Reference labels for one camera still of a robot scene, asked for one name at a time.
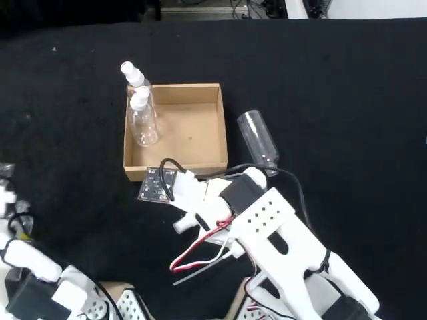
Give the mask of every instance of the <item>white plastic bracket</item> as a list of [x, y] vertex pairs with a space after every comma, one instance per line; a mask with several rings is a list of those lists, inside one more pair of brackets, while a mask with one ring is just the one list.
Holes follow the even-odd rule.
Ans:
[[[282, 255], [268, 237], [276, 231], [287, 243]], [[271, 188], [247, 208], [231, 226], [230, 235], [244, 246], [248, 255], [276, 286], [282, 301], [299, 320], [321, 320], [313, 308], [303, 276], [318, 270], [326, 248], [296, 217], [294, 209]], [[375, 295], [335, 253], [329, 258], [329, 273], [320, 275], [333, 281], [345, 294], [361, 302], [373, 315], [379, 308]]]
[[145, 315], [141, 301], [137, 293], [132, 289], [125, 289], [117, 302], [117, 307], [123, 317], [123, 320], [149, 320]]

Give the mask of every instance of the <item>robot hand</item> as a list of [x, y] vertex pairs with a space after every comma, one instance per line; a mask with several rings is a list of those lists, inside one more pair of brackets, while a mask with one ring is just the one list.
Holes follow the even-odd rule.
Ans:
[[[169, 204], [187, 213], [175, 223], [175, 230], [182, 233], [200, 226], [200, 232], [198, 239], [172, 262], [171, 271], [209, 266], [246, 252], [254, 267], [261, 270], [245, 286], [248, 299], [270, 310], [270, 317], [345, 320], [349, 315], [340, 312], [343, 305], [349, 305], [347, 313], [360, 313], [360, 319], [376, 319], [379, 302], [375, 295], [336, 253], [318, 241], [276, 188], [267, 189], [261, 171], [248, 168], [233, 182], [198, 181], [189, 171], [178, 172], [176, 179], [187, 183], [171, 185], [175, 201]], [[272, 241], [273, 237], [284, 243], [286, 252]], [[215, 258], [177, 265], [203, 241], [221, 245]], [[230, 251], [222, 255], [224, 247]], [[304, 279], [306, 271], [314, 275]], [[274, 284], [279, 299], [261, 290], [265, 279]]]

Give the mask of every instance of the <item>black cable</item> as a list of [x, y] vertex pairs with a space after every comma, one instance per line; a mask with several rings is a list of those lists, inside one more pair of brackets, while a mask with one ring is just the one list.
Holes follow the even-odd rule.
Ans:
[[248, 8], [248, 19], [252, 19], [251, 17], [251, 6], [250, 6], [251, 0], [246, 0], [246, 7]]
[[239, 0], [237, 3], [236, 3], [236, 5], [234, 5], [233, 6], [233, 0], [230, 0], [230, 6], [232, 7], [232, 17], [233, 17], [233, 19], [239, 19], [239, 16], [238, 16], [238, 14], [236, 13], [236, 9], [237, 9], [237, 7], [239, 6], [239, 4], [242, 2], [242, 0]]
[[[238, 241], [238, 240], [236, 240], [238, 243], [239, 243], [239, 245], [242, 247], [242, 248], [244, 248], [244, 246]], [[245, 294], [250, 298], [250, 299], [252, 299], [252, 301], [254, 301], [257, 305], [259, 305], [260, 307], [263, 307], [264, 309], [267, 309], [267, 310], [270, 310], [271, 312], [273, 312], [273, 313], [275, 313], [276, 315], [278, 315], [279, 317], [282, 317], [282, 318], [286, 318], [286, 319], [291, 319], [291, 320], [296, 320], [296, 318], [294, 318], [294, 317], [292, 317], [292, 316], [290, 316], [290, 315], [284, 315], [284, 314], [281, 314], [280, 312], [277, 312], [276, 310], [274, 310], [274, 309], [272, 309], [272, 308], [270, 308], [270, 307], [267, 307], [266, 305], [263, 305], [262, 303], [260, 303], [258, 300], [256, 300], [254, 297], [252, 297], [250, 294], [249, 294], [249, 291], [248, 291], [248, 285], [249, 285], [249, 282], [256, 276], [256, 273], [257, 273], [257, 267], [256, 267], [256, 264], [255, 264], [255, 261], [254, 260], [252, 260], [252, 258], [251, 258], [251, 256], [249, 255], [249, 254], [247, 254], [248, 255], [248, 257], [249, 257], [249, 260], [251, 261], [251, 264], [252, 264], [252, 267], [254, 268], [254, 273], [252, 274], [252, 276], [246, 281], [246, 283], [245, 283], [245, 285], [244, 285], [244, 290], [245, 290]]]
[[7, 222], [7, 229], [9, 230], [10, 233], [15, 233], [15, 230], [12, 227], [12, 223], [14, 222], [14, 220], [18, 220], [19, 224], [21, 225], [21, 228], [22, 228], [23, 232], [26, 233], [27, 235], [30, 234], [30, 232], [28, 232], [28, 230], [25, 230], [24, 222], [21, 219], [22, 217], [32, 217], [33, 219], [37, 219], [38, 218], [38, 216], [36, 216], [34, 213], [30, 213], [30, 212], [16, 212], [15, 208], [13, 208], [13, 213], [8, 218], [9, 221]]
[[256, 15], [260, 18], [260, 19], [262, 19], [262, 16], [258, 13], [258, 11], [256, 11], [255, 10], [255, 8], [252, 6], [252, 2], [250, 1], [249, 2], [249, 7], [251, 7], [252, 8], [252, 10], [256, 13]]
[[294, 181], [294, 183], [296, 184], [297, 190], [298, 190], [298, 196], [300, 198], [300, 207], [301, 207], [302, 215], [304, 216], [304, 222], [305, 222], [307, 228], [314, 234], [313, 226], [312, 226], [312, 223], [311, 223], [310, 218], [308, 216], [307, 207], [306, 207], [306, 200], [304, 198], [304, 192], [302, 191], [302, 186], [301, 186], [300, 180], [298, 180], [296, 175], [294, 175], [292, 172], [290, 172], [288, 170], [268, 167], [267, 165], [258, 165], [255, 163], [244, 163], [244, 164], [236, 165], [234, 167], [224, 169], [224, 170], [221, 170], [218, 172], [210, 173], [208, 175], [196, 175], [195, 177], [197, 179], [208, 179], [210, 177], [215, 177], [217, 175], [227, 174], [227, 173], [237, 171], [237, 170], [242, 171], [243, 169], [246, 169], [248, 167], [254, 167], [257, 169], [271, 170], [271, 171], [277, 171], [280, 173], [284, 173], [285, 175], [287, 175], [288, 177], [290, 177]]
[[199, 0], [196, 2], [187, 2], [186, 0], [181, 0], [181, 1], [184, 5], [201, 5], [203, 2], [206, 2], [207, 0]]
[[[15, 183], [12, 181], [12, 178], [0, 175], [0, 179], [6, 180], [7, 181], [7, 186], [11, 186], [11, 190], [15, 194], [17, 194], [17, 192], [16, 192], [16, 186], [15, 186]], [[7, 223], [7, 229], [9, 230], [9, 232], [15, 233], [14, 228], [12, 228], [12, 221], [17, 219], [19, 225], [22, 228], [22, 231], [24, 233], [26, 233], [27, 235], [29, 235], [30, 232], [28, 232], [28, 230], [25, 230], [24, 222], [21, 219], [21, 217], [24, 217], [26, 215], [18, 215], [18, 213], [16, 212], [16, 208], [15, 208], [15, 204], [14, 203], [11, 205], [11, 208], [12, 208], [12, 212], [13, 213], [12, 213], [12, 216], [9, 218], [9, 222]]]
[[179, 164], [178, 161], [172, 158], [165, 158], [161, 161], [159, 166], [159, 174], [160, 174], [160, 184], [163, 190], [166, 192], [166, 195], [169, 197], [171, 201], [175, 201], [175, 196], [173, 195], [173, 191], [166, 185], [165, 182], [165, 164], [173, 163], [181, 172], [185, 173], [187, 171], [182, 165]]

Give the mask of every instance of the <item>black cloth surface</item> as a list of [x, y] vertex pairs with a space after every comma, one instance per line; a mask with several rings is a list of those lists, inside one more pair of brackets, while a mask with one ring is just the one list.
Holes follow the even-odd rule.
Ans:
[[[19, 195], [42, 218], [35, 238], [52, 252], [133, 283], [158, 319], [223, 317], [250, 264], [172, 287], [169, 264], [197, 231], [175, 234], [179, 210], [135, 199], [119, 66], [130, 59], [153, 83], [220, 83], [229, 165], [251, 160], [237, 116], [261, 110], [318, 237], [377, 294], [381, 316], [409, 319], [423, 309], [427, 267], [426, 32], [425, 19], [35, 31], [0, 44], [0, 161], [17, 165]], [[292, 182], [270, 185], [298, 208]]]

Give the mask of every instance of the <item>open cardboard box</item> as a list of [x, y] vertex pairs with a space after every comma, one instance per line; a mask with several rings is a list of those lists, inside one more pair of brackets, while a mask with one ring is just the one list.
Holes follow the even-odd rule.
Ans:
[[153, 97], [159, 133], [156, 144], [139, 146], [126, 117], [123, 166], [130, 181], [142, 181], [147, 168], [159, 167], [166, 157], [174, 158], [195, 174], [227, 167], [219, 84], [154, 85]]

